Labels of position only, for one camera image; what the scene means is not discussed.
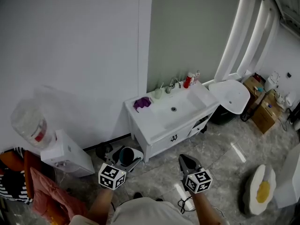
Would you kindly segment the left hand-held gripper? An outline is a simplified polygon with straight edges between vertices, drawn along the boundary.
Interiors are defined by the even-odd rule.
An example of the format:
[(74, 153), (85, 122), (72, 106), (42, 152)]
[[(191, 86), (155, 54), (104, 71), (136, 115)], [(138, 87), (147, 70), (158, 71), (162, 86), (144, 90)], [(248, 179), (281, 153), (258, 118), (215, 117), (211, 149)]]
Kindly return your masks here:
[(116, 190), (125, 183), (127, 174), (143, 160), (143, 153), (139, 150), (123, 150), (124, 148), (125, 146), (119, 146), (108, 153), (106, 162), (98, 173), (98, 183), (101, 186)]

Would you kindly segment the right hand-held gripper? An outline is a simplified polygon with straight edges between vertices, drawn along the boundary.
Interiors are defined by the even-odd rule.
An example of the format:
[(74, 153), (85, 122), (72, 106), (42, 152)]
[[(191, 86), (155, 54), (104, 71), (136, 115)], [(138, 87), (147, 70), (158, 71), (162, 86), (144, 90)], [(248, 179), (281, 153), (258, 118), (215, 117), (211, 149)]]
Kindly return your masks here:
[(198, 194), (210, 188), (213, 181), (209, 170), (202, 167), (199, 160), (190, 155), (179, 155), (180, 170), (183, 175), (181, 180), (185, 191)]

